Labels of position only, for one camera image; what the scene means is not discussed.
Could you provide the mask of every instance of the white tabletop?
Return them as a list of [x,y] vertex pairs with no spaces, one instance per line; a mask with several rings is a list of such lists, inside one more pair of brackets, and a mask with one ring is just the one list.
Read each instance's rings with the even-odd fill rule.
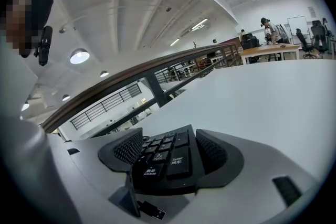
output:
[[336,61],[216,69],[134,127],[153,136],[188,124],[273,146],[323,180],[336,148]]

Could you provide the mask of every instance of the keyboard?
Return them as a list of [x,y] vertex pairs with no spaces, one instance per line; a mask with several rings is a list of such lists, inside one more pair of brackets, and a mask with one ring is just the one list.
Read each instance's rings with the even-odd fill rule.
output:
[[136,193],[180,195],[194,193],[205,175],[191,125],[143,137],[141,156],[133,165]]

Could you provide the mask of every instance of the camera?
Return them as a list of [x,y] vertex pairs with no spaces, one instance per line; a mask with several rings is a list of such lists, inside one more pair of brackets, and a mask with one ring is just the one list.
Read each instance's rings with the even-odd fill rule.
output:
[[43,28],[40,42],[35,47],[34,56],[38,56],[38,63],[40,66],[45,66],[48,63],[51,38],[53,37],[52,30],[51,26]]

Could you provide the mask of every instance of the chair base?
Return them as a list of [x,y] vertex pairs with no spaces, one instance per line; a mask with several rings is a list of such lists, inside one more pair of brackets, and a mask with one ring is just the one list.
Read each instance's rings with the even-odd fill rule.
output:
[[306,59],[306,57],[309,57],[309,58],[312,58],[312,59],[314,59],[314,57],[317,58],[317,56],[313,55],[313,54],[304,54],[303,58]]

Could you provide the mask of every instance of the light fixture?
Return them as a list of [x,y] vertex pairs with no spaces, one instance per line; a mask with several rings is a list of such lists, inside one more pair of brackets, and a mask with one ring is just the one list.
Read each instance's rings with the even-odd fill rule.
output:
[[208,18],[205,18],[203,21],[199,22],[197,25],[195,25],[194,27],[192,27],[191,29],[195,29],[197,26],[199,26],[200,24],[204,23],[205,21],[207,21]]
[[89,57],[90,54],[85,49],[76,49],[70,56],[70,62],[76,65],[85,62]]
[[109,73],[107,72],[107,71],[102,71],[101,73],[100,73],[100,77],[102,78],[102,77],[105,77],[105,76],[107,76]]
[[70,98],[69,95],[64,94],[63,97],[62,97],[62,101],[66,101],[66,100],[68,100],[69,98]]
[[28,102],[26,101],[25,104],[22,106],[21,111],[26,110],[28,107],[29,107],[29,104],[28,104]]
[[176,42],[178,42],[180,39],[178,38],[177,40],[175,40],[173,43],[170,44],[170,46],[174,45]]

